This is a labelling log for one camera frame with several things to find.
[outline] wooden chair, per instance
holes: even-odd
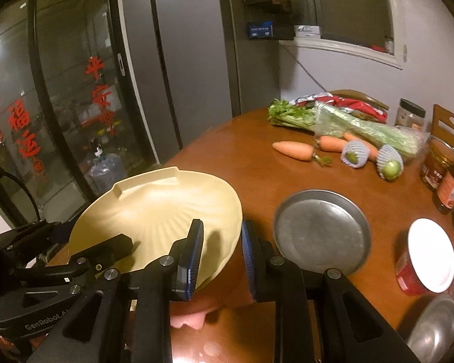
[[[439,121],[454,130],[454,113],[436,104],[432,113],[430,133],[454,148],[454,134],[439,126]]]
[[[351,98],[352,100],[360,100],[363,102],[368,103],[369,105],[372,105],[373,107],[381,110],[388,110],[388,105],[385,105],[384,103],[380,102],[379,100],[376,100],[375,98],[372,98],[368,96],[365,93],[362,93],[361,91],[356,91],[356,90],[333,90],[333,91],[328,91],[329,93],[337,96],[341,96],[343,98]],[[377,121],[378,120],[372,116],[366,115],[365,113],[359,112],[359,111],[354,111],[352,115],[357,116],[359,118],[362,118],[363,120],[370,120],[370,121]]]

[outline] sauce bottle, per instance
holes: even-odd
[[[454,164],[447,168],[432,198],[437,210],[442,214],[447,214],[454,207]]]

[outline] carrot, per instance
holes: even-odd
[[[334,138],[333,136],[322,136],[317,141],[318,147],[323,151],[334,151],[341,153],[348,143],[346,140]]]
[[[363,143],[365,143],[366,147],[368,147],[368,150],[370,150],[370,155],[368,156],[368,158],[371,161],[377,160],[378,149],[375,146],[373,146],[373,144],[371,144],[370,142],[367,142],[366,140],[360,139],[359,137],[357,137],[349,132],[345,132],[343,134],[343,137],[349,142],[351,142],[352,140],[361,140]]]
[[[306,143],[301,142],[275,142],[272,147],[280,153],[287,155],[288,157],[294,158],[300,161],[311,161],[313,158],[320,163],[320,165],[328,165],[331,163],[329,157],[319,157],[314,154],[315,148]]]

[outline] glass jar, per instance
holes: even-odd
[[[420,178],[431,190],[441,184],[447,168],[454,164],[454,149],[435,136],[428,140],[429,152],[420,170]]]
[[[447,168],[444,179],[434,192],[433,201],[442,214],[447,214],[454,207],[454,164]]]
[[[402,127],[410,127],[418,131],[424,128],[424,119],[426,118],[426,110],[419,105],[400,99],[400,106],[397,109],[395,125]]]

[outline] orange label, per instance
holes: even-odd
[[[447,172],[437,189],[437,196],[447,208],[454,207],[454,178]]]

